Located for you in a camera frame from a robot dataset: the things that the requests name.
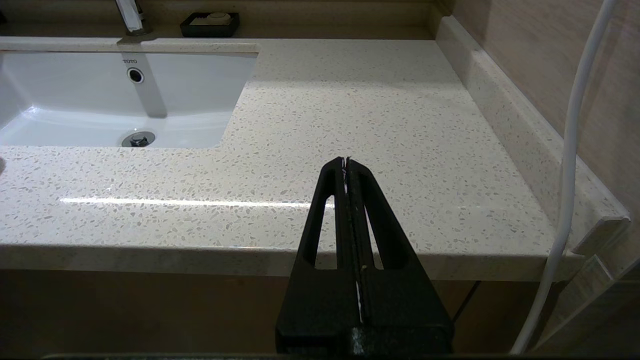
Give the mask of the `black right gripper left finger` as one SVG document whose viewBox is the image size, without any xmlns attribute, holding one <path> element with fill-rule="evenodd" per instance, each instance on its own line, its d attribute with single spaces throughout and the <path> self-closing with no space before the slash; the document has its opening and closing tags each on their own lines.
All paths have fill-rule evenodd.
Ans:
<svg viewBox="0 0 640 360">
<path fill-rule="evenodd" d="M 318 176 L 276 321 L 275 344 L 281 354 L 343 353 L 349 332 L 361 323 L 345 171 L 345 158 L 337 157 Z M 336 268 L 318 269 L 319 240 L 330 197 L 334 198 Z"/>
</svg>

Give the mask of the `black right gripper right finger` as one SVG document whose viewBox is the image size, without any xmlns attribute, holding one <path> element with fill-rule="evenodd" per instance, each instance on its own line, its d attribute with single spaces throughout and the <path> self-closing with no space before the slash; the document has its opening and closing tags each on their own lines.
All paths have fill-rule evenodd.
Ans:
<svg viewBox="0 0 640 360">
<path fill-rule="evenodd" d="M 454 325 L 375 179 L 346 161 L 358 263 L 360 324 L 353 354 L 450 354 Z"/>
</svg>

